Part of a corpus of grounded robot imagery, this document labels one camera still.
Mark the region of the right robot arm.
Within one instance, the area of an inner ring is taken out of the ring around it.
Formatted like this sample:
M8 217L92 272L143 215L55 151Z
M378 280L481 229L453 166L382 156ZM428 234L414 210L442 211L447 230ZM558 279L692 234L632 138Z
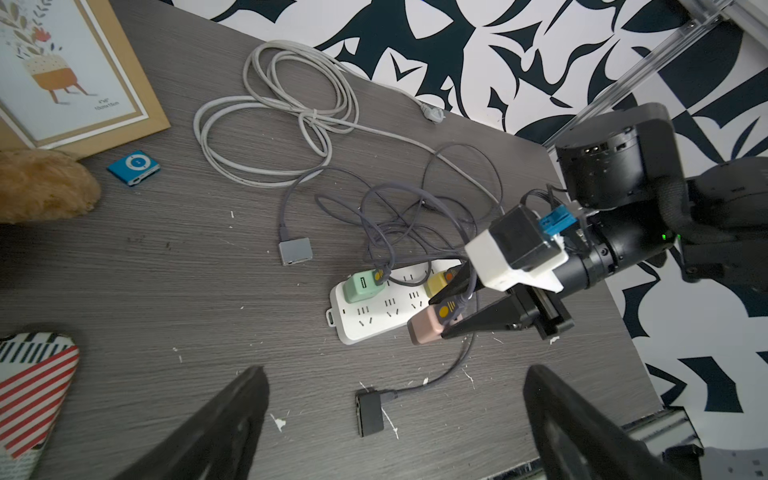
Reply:
M465 246L467 260L409 320L424 344L480 331L569 329L564 299L678 247L682 276L767 288L767 161L749 155L683 173L667 109L648 103L602 114L556 146L571 212L520 204Z

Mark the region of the yellow USB wall charger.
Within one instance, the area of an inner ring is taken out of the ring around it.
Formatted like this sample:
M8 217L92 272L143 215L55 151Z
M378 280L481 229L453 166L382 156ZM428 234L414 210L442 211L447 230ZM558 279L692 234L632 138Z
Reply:
M454 272L449 270L439 271L431 275L424 284L424 290L428 298L437 295L454 278Z

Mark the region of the grey USB cable pink charger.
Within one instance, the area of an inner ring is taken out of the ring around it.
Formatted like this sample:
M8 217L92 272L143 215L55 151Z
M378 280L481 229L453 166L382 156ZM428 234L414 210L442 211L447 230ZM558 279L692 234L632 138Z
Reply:
M476 217L468 207L451 196L440 196L428 192L426 181L429 166L424 168L420 185L417 187L389 182L368 188L355 213L359 218L359 225L367 236L367 262L374 266L373 273L377 283L390 282L408 287L422 286L428 281L426 277L403 281L395 279L393 277L395 267L409 262L425 262L431 266L434 261L440 259L460 259L462 261L466 259L463 251L464 244L479 234L479 222L487 219L494 220L504 214L502 205L504 199L503 182L497 167L494 164L491 164L490 167L498 182L499 194L490 196L491 207L481 217ZM384 195L386 190L403 191L414 195L416 199L408 206L398 209ZM366 215L366 206L373 198L377 198L383 207L390 211L392 214L390 219L375 221ZM453 244L439 230L421 222L420 217L424 212L447 219L457 230L462 242ZM419 245L424 253L421 256L400 258L396 253L395 246L402 241L410 241Z

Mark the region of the silver mp3 player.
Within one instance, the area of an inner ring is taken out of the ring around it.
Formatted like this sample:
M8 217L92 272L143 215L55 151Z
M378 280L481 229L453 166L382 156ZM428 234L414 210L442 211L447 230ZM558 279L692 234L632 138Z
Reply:
M308 237L283 240L278 244L278 249L283 266L303 263L314 257Z

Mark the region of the white power strip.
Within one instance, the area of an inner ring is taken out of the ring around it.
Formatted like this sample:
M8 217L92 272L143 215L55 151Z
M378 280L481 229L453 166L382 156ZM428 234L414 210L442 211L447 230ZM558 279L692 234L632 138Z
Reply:
M349 280L359 281L360 274L353 274L330 291L330 308L325 313L328 326L336 330L345 345L405 326L429 301L426 283L405 286L388 281L375 296L349 303L344 295Z

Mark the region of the pink USB wall charger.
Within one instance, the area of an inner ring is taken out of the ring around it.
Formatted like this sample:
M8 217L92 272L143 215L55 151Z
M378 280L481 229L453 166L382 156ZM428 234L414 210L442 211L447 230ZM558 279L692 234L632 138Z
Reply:
M407 322L408 333L414 345L425 345L441 339L442 333L448 327L463 319L461 314L450 318L441 316L441 313L448 314L448 308L431 305Z

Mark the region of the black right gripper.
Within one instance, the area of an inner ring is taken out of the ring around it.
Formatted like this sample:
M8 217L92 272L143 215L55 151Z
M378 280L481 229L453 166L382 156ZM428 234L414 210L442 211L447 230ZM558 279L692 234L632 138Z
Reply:
M449 269L454 272L454 278L437 295L429 298L430 303L440 303L448 297L464 294L471 298L480 289L480 279L470 262L445 267L437 272ZM556 293L527 285L516 285L511 291L511 295L448 326L440 336L449 339L474 332L535 328L542 340L553 340L575 326L570 312Z

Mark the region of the grey USB cable yellow charger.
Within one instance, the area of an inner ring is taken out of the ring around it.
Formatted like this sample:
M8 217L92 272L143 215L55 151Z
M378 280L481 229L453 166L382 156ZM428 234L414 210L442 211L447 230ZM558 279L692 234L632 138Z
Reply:
M467 303L461 300L452 298L443 300L440 303L430 304L438 307L447 307L449 313L441 313L443 317L455 318L459 314L463 315L466 312ZM445 358L441 362L435 361L432 365L423 369L420 376L416 378L413 383L403 384L399 387L382 389L382 401L388 403L399 397L405 397L408 395L414 395L421 393L425 390L434 389L436 386L445 382L454 374L460 367L465 365L467 358L471 355L476 341L476 334L470 333L455 338L455 346L458 350L450 358Z

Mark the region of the black mp3 player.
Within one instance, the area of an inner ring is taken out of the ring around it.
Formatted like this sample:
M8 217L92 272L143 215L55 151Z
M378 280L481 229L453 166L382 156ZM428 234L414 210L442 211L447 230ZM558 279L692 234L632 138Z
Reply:
M363 438L379 433L384 429L382 393L377 390L359 390L355 394L355 406L358 432Z

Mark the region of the grey USB cable green charger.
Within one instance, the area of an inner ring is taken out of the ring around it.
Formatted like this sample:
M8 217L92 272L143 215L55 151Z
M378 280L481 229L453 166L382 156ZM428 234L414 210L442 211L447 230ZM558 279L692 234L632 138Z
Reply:
M303 181L310 179L311 176L319 173L325 173L327 171L340 173L362 184L362 186L364 187L364 192L362 193L361 198L363 197L363 195L365 194L365 192L368 190L370 186L375 186L370 182L368 182L367 180L365 180L362 176L355 174L349 170L342 169L340 167L331 167L331 168L316 167L311 169L309 172L300 175L298 179L291 181L289 183L287 187L287 191L283 195L279 205L278 217L277 217L279 243L283 240L295 239L290 234L288 223L287 223L288 204L292 199L295 190L301 183L303 183ZM408 206L416 199L414 195L403 192L403 191L398 191L398 190L386 190L384 192L384 195L388 198L389 202L391 202L391 204L398 209ZM363 228L359 225L359 218L355 213L355 210L360 205L360 200L358 200L356 203L351 203L349 201L343 200L338 196L327 194L327 193L317 193L314 195L314 203L327 216L345 225L354 226L362 230L362 233L364 234L364 238L365 238L364 262L374 268L373 265L367 262L367 259L368 259L368 255L366 252L367 236L363 231ZM367 204L366 215L375 221L387 220L392 217L392 214L390 213L390 211L386 210L383 207L383 204L377 198L373 198ZM460 244L462 242L462 240L458 235L457 230L455 229L455 227L453 227L449 223L447 219L439 215L424 212L420 217L420 221L439 230L451 243ZM395 250L398 256L400 258L403 258L397 251L397 246L400 243L398 243L395 246Z

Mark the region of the green USB wall charger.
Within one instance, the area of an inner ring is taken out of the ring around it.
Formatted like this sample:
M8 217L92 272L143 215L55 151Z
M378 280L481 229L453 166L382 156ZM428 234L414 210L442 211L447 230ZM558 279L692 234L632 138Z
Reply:
M343 284L342 291L347 303L369 300L385 288L385 274L381 269L357 272Z

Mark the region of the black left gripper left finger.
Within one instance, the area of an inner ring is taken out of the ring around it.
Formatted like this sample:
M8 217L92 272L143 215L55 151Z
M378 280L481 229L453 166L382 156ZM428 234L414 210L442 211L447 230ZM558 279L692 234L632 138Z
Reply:
M246 479L264 425L269 393L264 368L247 368L117 477Z

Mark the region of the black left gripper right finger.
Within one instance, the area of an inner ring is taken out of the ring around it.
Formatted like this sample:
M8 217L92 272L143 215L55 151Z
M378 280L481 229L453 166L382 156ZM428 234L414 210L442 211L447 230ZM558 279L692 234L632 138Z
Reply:
M523 396L548 479L682 479L548 367L531 366Z

